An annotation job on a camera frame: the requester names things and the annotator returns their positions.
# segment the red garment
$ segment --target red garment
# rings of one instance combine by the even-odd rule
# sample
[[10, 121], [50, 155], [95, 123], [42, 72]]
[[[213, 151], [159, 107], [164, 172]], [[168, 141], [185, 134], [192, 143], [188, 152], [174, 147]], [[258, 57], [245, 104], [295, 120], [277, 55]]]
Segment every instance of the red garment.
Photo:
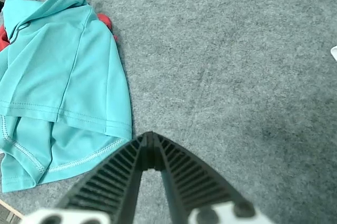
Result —
[[[98, 19], [102, 21], [109, 29], [112, 30], [112, 23], [108, 16], [98, 13]], [[4, 25], [0, 27], [0, 51], [2, 51], [6, 46], [9, 45], [9, 40]]]
[[0, 27], [0, 51], [9, 45], [9, 40], [4, 25]]

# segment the wooden edge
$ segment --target wooden edge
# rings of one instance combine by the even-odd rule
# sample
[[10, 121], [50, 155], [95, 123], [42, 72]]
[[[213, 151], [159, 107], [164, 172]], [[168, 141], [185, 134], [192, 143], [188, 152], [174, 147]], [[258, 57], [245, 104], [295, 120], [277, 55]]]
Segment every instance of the wooden edge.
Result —
[[11, 207], [10, 205], [6, 204], [5, 202], [3, 202], [1, 199], [0, 199], [0, 204], [6, 208], [7, 210], [11, 211], [13, 214], [15, 214], [16, 216], [18, 216], [20, 219], [23, 219], [23, 214], [20, 213], [19, 211], [15, 210], [13, 207]]

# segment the white object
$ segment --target white object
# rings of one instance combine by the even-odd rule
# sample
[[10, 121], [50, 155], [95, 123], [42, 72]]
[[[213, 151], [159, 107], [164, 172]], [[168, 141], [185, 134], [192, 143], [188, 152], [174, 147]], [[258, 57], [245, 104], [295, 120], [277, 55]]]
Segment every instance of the white object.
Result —
[[[53, 218], [59, 218], [60, 222], [53, 220]], [[80, 224], [86, 223], [87, 221], [90, 221], [91, 223], [109, 224], [110, 218], [106, 213], [99, 211], [41, 209], [39, 211], [33, 212], [30, 215], [25, 216], [20, 224]]]
[[334, 46], [333, 48], [331, 48], [331, 55], [335, 58], [335, 60], [337, 61], [337, 46]]
[[[219, 224], [273, 224], [265, 215], [255, 209], [255, 216], [251, 218], [238, 218], [234, 214], [234, 203], [229, 201], [226, 203], [214, 204], [211, 208], [216, 212]], [[193, 209], [189, 216], [189, 224], [198, 224], [197, 214], [199, 209]]]

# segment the carpet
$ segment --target carpet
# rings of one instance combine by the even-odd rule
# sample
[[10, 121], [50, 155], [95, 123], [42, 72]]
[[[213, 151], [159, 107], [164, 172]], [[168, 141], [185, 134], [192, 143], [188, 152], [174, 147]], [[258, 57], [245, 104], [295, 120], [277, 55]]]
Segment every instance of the carpet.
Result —
[[[197, 154], [276, 223], [337, 223], [337, 0], [90, 0], [111, 17], [134, 134]], [[52, 207], [80, 177], [0, 194]], [[134, 223], [171, 223], [160, 175]]]

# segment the teal shirt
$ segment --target teal shirt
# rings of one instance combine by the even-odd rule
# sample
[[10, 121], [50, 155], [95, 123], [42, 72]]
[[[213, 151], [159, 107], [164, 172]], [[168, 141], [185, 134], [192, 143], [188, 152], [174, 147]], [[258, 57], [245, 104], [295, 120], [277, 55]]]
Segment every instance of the teal shirt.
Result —
[[86, 0], [6, 0], [3, 14], [3, 192], [86, 172], [131, 139], [117, 47]]

